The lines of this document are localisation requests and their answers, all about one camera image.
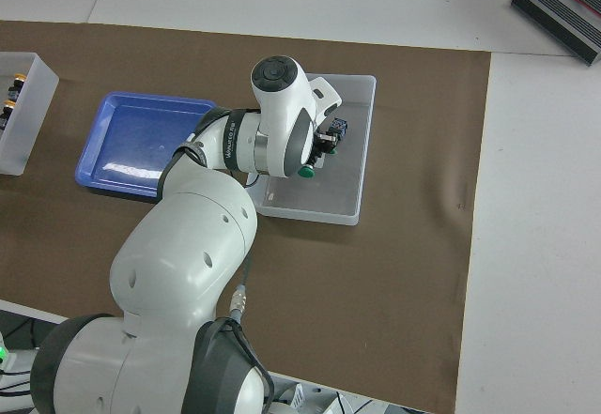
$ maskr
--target blue tray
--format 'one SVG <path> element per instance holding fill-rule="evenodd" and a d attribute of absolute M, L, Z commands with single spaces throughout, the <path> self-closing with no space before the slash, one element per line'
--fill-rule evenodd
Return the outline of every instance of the blue tray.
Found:
<path fill-rule="evenodd" d="M 86 187 L 156 196 L 175 149 L 214 106 L 208 100 L 109 93 L 100 103 L 75 179 Z"/>

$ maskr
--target black round cap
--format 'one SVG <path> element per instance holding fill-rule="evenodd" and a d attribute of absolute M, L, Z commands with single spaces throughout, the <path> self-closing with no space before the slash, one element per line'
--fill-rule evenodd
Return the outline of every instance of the black round cap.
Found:
<path fill-rule="evenodd" d="M 297 79 L 299 70 L 290 57 L 275 55 L 263 59 L 253 69 L 253 84 L 264 92 L 279 92 Z"/>

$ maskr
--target green rubber tip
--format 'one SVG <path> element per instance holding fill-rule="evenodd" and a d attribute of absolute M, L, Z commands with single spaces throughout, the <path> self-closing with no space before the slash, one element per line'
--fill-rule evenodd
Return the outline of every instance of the green rubber tip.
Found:
<path fill-rule="evenodd" d="M 299 170 L 299 176 L 301 177 L 313 177 L 316 175 L 316 171 L 311 167 L 302 167 Z"/>

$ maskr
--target translucent plastic box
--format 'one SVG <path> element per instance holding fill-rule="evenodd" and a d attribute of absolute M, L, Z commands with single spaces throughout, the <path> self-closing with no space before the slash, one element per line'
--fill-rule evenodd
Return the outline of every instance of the translucent plastic box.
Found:
<path fill-rule="evenodd" d="M 355 225 L 359 222 L 376 78 L 363 75 L 309 74 L 326 79 L 342 105 L 333 116 L 348 122 L 338 153 L 327 155 L 312 178 L 261 176 L 247 189 L 256 211 L 270 217 Z M 249 175 L 252 182 L 256 175 Z"/>
<path fill-rule="evenodd" d="M 58 85 L 58 76 L 35 53 L 0 52 L 0 100 L 15 73 L 27 75 L 4 131 L 0 131 L 0 173 L 22 175 Z"/>

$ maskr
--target white table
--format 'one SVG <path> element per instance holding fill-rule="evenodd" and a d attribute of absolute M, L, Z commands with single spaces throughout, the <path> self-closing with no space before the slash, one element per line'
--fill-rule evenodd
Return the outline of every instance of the white table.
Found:
<path fill-rule="evenodd" d="M 601 406 L 601 65 L 557 57 L 509 0 L 0 0 L 0 18 L 494 52 L 456 413 Z"/>

